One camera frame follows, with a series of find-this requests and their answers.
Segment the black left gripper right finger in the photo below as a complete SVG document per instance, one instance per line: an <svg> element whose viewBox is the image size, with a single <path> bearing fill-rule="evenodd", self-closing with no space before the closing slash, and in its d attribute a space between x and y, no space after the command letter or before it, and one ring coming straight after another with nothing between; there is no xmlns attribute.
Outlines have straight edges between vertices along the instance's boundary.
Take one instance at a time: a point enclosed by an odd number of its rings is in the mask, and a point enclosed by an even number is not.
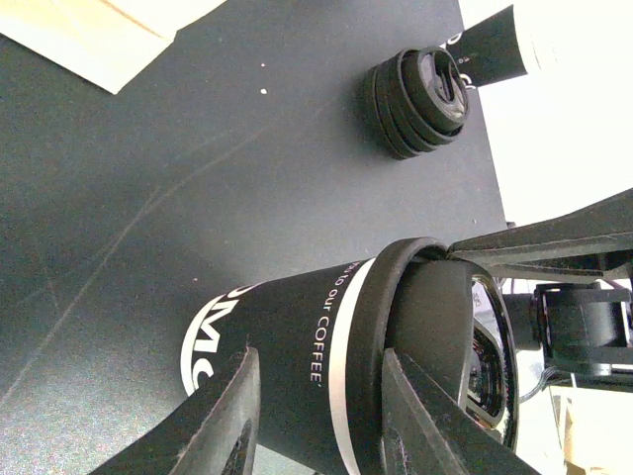
<svg viewBox="0 0 633 475"><path fill-rule="evenodd" d="M534 474L485 433L409 356L385 351L382 367L385 474Z"/></svg>

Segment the cream paper bag with handles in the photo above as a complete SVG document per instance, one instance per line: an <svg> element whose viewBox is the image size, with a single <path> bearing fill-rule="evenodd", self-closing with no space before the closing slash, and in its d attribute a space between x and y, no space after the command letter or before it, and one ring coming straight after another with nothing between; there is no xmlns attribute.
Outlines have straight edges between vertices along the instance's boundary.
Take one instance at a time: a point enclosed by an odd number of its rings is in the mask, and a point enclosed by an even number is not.
<svg viewBox="0 0 633 475"><path fill-rule="evenodd" d="M223 5L200 1L3 1L1 34L116 95L183 28Z"/></svg>

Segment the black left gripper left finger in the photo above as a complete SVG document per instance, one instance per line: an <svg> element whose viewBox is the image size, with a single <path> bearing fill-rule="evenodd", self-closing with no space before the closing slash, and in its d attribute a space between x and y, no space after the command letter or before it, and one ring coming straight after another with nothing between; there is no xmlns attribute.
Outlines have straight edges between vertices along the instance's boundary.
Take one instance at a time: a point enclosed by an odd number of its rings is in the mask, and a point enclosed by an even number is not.
<svg viewBox="0 0 633 475"><path fill-rule="evenodd" d="M250 474L261 408L256 349L231 356L159 425L95 474Z"/></svg>

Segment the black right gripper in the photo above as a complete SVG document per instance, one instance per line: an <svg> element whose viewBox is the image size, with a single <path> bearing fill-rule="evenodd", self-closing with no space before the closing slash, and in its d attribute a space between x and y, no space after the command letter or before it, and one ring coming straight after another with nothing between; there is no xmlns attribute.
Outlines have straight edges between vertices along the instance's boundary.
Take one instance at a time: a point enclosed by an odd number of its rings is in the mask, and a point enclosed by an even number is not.
<svg viewBox="0 0 633 475"><path fill-rule="evenodd" d="M632 191L573 213L457 241L453 258L494 276L561 282L632 277ZM503 296L515 348L539 350L547 368L583 376L632 372L632 294L590 284L538 284Z"/></svg>

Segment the black takeout paper cup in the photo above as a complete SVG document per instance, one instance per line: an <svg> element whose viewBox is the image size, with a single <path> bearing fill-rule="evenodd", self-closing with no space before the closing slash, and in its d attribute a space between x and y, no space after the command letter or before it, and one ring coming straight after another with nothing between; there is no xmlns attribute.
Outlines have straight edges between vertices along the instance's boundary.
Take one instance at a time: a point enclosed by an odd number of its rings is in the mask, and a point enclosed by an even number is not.
<svg viewBox="0 0 633 475"><path fill-rule="evenodd" d="M253 347L260 444L323 474L377 473L386 317L369 294L374 271L374 259L355 261L213 298L182 341L186 394Z"/></svg>

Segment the black plastic cup lid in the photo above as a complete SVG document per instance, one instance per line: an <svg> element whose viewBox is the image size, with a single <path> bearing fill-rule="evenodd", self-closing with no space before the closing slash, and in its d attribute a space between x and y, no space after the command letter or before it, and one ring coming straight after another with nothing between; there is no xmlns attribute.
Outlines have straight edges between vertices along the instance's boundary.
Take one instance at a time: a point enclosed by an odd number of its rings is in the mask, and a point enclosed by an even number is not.
<svg viewBox="0 0 633 475"><path fill-rule="evenodd" d="M406 238L374 259L369 294L386 317L385 351L409 356L485 433L514 454L518 381L507 310L493 278L440 242Z"/></svg>

